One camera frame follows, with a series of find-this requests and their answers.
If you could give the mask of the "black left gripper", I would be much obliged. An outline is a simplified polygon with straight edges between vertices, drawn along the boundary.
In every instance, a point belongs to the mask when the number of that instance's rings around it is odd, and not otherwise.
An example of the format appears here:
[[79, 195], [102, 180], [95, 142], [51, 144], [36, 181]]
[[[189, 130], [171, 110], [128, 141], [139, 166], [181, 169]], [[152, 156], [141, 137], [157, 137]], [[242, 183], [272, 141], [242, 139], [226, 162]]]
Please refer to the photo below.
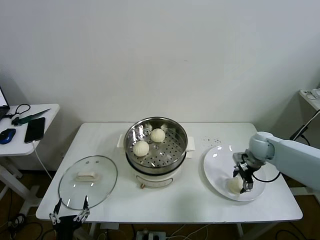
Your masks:
[[58, 203], [53, 209], [53, 213], [49, 214], [49, 218], [55, 225], [56, 239], [57, 240], [72, 240], [75, 230], [82, 226], [81, 221], [85, 221], [90, 215], [90, 209], [88, 204], [88, 196], [84, 198], [83, 208], [80, 213], [76, 215], [62, 216], [59, 218], [59, 211], [62, 204], [60, 198]]

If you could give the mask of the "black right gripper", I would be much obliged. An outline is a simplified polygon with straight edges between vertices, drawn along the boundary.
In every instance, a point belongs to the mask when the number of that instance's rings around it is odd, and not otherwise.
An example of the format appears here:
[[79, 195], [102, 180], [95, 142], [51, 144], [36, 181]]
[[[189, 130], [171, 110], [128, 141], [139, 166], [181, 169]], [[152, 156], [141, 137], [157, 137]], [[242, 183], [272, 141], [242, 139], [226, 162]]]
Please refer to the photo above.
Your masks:
[[242, 189], [240, 190], [240, 194], [251, 192], [253, 189], [253, 178], [252, 174], [258, 170], [257, 167], [252, 167], [248, 165], [245, 161], [237, 161], [233, 170], [233, 177], [235, 178], [238, 174], [241, 175], [242, 178]]

